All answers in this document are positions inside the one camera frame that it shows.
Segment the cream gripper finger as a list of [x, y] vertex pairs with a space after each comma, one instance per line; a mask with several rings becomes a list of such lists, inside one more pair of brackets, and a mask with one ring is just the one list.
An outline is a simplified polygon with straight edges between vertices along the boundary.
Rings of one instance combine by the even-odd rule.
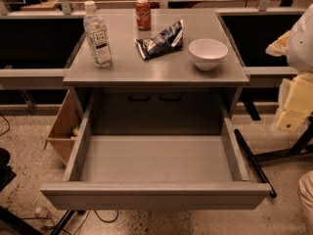
[[285, 56], [287, 54], [287, 46], [290, 34], [290, 31], [286, 31], [266, 48], [265, 53], [274, 57]]

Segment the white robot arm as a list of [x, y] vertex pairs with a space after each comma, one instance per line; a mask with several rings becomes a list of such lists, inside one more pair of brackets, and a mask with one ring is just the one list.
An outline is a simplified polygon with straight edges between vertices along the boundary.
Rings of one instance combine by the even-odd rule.
[[286, 56], [290, 67], [313, 72], [313, 4], [291, 30], [266, 48], [265, 53], [274, 57]]

